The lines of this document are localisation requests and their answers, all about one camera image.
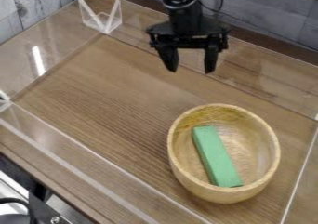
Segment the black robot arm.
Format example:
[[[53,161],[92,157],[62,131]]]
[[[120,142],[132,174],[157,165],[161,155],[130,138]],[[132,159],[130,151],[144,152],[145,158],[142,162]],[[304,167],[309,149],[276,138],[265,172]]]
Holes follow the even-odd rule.
[[[203,72],[216,69],[217,56],[228,48],[228,26],[203,14],[201,0],[162,0],[168,20],[146,28],[149,46],[170,72],[178,66],[177,49],[204,51]]]

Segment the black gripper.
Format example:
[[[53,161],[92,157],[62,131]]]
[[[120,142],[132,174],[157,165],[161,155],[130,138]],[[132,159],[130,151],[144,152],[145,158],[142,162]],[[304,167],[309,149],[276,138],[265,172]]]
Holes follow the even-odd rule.
[[[176,72],[178,66],[177,49],[203,49],[204,73],[215,71],[217,55],[228,48],[228,28],[203,14],[200,0],[168,7],[168,20],[152,24],[146,34],[149,46],[170,72]]]

